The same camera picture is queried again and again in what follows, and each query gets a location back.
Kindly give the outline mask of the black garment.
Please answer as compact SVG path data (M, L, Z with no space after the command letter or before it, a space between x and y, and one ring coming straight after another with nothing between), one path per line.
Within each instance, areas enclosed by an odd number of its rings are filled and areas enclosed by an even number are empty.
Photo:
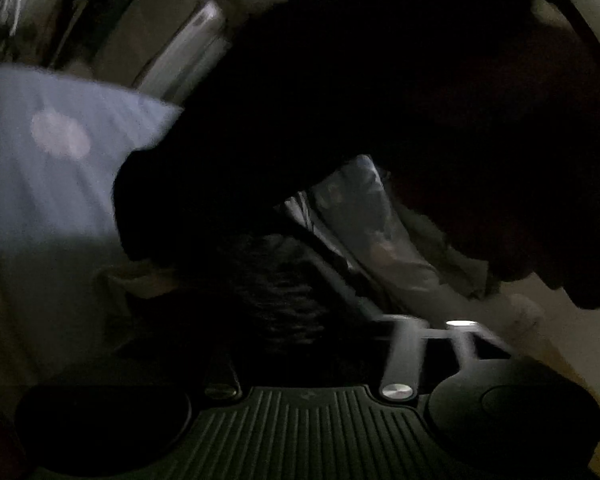
M124 251L178 295L156 355L235 365L266 231L361 156L461 254L600 309L600 54L525 10L498 24L458 2L437 26L381 0L285 0L114 179Z

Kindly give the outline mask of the light blue bed sheet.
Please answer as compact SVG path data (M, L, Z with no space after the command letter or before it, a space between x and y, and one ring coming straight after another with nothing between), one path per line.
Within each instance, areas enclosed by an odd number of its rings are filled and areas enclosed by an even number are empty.
M124 260L114 177L177 114L109 84L0 65L0 387L102 348L93 282Z

